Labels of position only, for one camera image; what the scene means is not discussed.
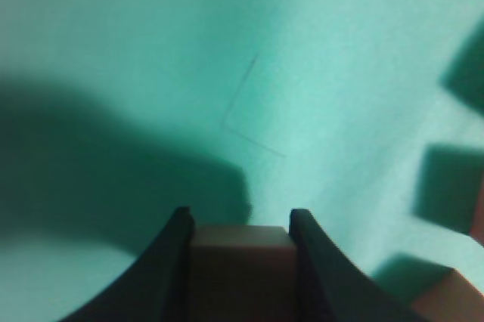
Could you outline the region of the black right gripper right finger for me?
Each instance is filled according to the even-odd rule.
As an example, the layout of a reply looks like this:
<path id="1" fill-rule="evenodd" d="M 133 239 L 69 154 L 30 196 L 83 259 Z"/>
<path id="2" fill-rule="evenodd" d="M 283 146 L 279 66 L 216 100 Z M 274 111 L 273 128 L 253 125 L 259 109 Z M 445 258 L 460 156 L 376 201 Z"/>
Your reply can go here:
<path id="1" fill-rule="evenodd" d="M 296 320 L 335 322 L 424 321 L 358 269 L 307 209 L 292 209 L 296 246 Z"/>

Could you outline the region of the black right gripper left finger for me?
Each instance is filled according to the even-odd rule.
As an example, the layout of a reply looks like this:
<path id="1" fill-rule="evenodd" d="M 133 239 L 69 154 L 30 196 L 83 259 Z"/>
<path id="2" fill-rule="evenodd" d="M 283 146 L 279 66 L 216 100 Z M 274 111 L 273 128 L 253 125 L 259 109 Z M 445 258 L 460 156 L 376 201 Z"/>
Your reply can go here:
<path id="1" fill-rule="evenodd" d="M 194 218 L 177 208 L 140 257 L 64 321 L 186 321 Z"/>

